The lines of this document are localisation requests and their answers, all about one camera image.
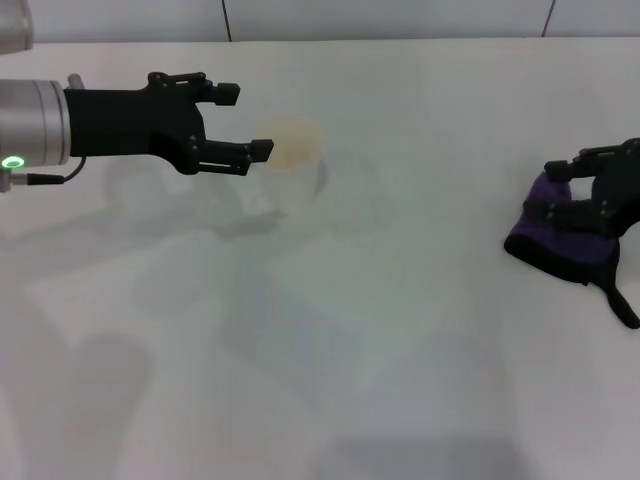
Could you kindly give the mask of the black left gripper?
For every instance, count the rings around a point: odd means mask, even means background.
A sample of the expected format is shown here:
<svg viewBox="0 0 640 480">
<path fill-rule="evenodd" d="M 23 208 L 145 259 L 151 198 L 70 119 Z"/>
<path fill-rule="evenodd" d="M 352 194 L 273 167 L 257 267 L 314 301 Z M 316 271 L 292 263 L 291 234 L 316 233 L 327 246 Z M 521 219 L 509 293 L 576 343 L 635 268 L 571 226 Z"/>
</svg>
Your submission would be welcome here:
<svg viewBox="0 0 640 480">
<path fill-rule="evenodd" d="M 152 72 L 140 90 L 67 89 L 70 155 L 151 155 L 183 175 L 246 176 L 253 164 L 268 161 L 274 142 L 205 141 L 204 121 L 196 106 L 235 106 L 240 91 L 235 83 L 214 84 L 204 72 Z"/>
</svg>

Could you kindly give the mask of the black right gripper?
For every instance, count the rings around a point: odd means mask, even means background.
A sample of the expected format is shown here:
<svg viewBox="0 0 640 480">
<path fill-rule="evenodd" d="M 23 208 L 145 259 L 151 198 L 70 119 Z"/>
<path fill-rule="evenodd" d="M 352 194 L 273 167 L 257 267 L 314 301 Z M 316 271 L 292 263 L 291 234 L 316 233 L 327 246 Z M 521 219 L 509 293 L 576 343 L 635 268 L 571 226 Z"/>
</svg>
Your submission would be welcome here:
<svg viewBox="0 0 640 480">
<path fill-rule="evenodd" d="M 570 161 L 544 165 L 551 183 L 593 178 L 590 200 L 525 200 L 523 213 L 556 229 L 622 237 L 639 222 L 639 139 L 621 145 L 587 148 Z"/>
</svg>

